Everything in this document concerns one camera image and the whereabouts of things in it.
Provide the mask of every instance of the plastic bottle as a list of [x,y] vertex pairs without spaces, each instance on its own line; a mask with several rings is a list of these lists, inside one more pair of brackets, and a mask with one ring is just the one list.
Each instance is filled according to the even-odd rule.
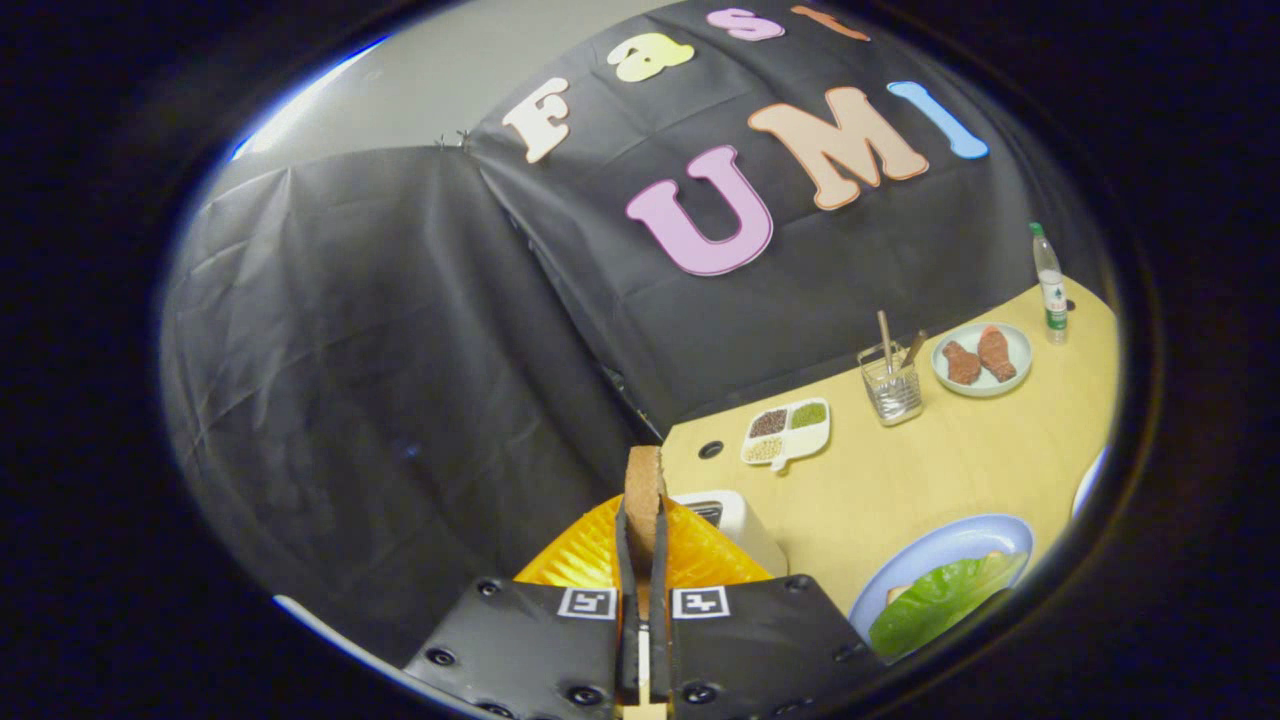
[[1053,345],[1066,342],[1066,286],[1062,284],[1062,270],[1057,265],[1057,255],[1044,237],[1044,228],[1032,223],[1032,255],[1036,256],[1036,275],[1044,292],[1044,323],[1048,341]]

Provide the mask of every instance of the beans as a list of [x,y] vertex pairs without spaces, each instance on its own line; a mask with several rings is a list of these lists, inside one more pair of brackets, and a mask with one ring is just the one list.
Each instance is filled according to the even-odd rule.
[[749,462],[773,460],[780,452],[782,452],[782,438],[765,438],[746,448],[746,460]]
[[810,402],[791,414],[791,427],[803,428],[805,425],[817,425],[826,419],[827,407],[817,402]]
[[756,418],[751,423],[751,432],[746,437],[760,437],[772,436],[774,433],[781,433],[782,427],[787,424],[787,411],[786,410],[771,410],[764,415]]

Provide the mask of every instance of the orange object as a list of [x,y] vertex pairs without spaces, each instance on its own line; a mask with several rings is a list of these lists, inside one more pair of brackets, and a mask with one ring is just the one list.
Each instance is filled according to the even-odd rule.
[[[667,589],[768,580],[764,568],[692,510],[663,497]],[[598,505],[543,548],[516,582],[562,588],[621,588],[617,515],[622,496]]]
[[622,496],[596,505],[516,575],[517,583],[561,588],[621,588],[616,537]]
[[662,503],[667,511],[667,589],[773,579],[705,518],[669,497]]

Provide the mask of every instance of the gray wall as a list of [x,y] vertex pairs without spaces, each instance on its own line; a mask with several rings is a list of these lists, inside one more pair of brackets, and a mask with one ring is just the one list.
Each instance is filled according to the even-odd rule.
[[264,132],[220,172],[210,192],[353,150],[430,145],[442,135],[456,143],[457,131],[474,127],[561,53],[667,4],[471,0],[436,12],[330,74],[323,87],[264,114]]

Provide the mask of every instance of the utensil holder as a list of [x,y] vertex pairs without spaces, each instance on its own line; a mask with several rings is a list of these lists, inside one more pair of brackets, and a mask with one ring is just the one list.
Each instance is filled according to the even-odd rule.
[[893,372],[884,365],[884,346],[876,345],[858,354],[858,368],[861,370],[867,397],[872,401],[876,416],[884,427],[897,425],[924,411],[920,397],[920,375],[915,363],[902,366],[906,350],[897,341],[891,342]]

